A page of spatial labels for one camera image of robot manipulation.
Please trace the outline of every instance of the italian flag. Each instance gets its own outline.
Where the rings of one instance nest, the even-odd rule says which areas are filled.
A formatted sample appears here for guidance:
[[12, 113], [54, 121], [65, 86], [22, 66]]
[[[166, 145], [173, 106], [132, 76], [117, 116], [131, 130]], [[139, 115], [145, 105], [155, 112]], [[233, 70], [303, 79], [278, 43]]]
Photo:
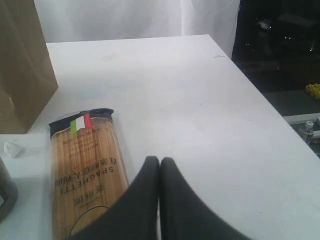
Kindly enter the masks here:
[[75, 134], [79, 129], [92, 128], [90, 114], [87, 113], [70, 123], [71, 134]]

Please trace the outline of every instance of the spaghetti package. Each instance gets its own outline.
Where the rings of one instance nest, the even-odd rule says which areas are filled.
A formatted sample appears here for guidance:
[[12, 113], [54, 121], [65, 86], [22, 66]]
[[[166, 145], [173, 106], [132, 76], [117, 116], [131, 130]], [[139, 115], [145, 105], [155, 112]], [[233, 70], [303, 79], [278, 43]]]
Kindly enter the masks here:
[[128, 187], [112, 113], [93, 109], [49, 124], [54, 240], [95, 221]]

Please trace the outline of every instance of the small white object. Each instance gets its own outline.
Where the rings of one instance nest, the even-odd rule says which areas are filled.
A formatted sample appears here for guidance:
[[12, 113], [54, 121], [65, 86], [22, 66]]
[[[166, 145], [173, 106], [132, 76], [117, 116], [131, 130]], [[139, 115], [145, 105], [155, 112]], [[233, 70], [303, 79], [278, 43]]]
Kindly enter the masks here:
[[21, 152], [22, 149], [22, 146], [10, 141], [6, 141], [3, 147], [4, 152], [13, 159]]

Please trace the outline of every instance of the white backdrop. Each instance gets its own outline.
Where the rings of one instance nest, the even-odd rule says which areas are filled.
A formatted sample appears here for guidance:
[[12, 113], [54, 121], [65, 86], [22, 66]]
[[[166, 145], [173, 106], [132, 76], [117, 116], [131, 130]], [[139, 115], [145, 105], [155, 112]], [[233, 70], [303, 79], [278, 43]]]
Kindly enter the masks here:
[[34, 0], [48, 43], [210, 34], [231, 56], [240, 0]]

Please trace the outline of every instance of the white table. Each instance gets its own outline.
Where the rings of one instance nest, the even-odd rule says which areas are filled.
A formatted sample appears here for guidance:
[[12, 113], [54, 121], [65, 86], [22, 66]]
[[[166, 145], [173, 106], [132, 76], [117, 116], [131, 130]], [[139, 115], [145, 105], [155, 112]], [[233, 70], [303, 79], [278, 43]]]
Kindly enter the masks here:
[[19, 187], [1, 240], [51, 234], [48, 123], [112, 108], [127, 175], [173, 157], [201, 199], [259, 240], [320, 238], [320, 160], [208, 35], [48, 44], [59, 89], [3, 156]]

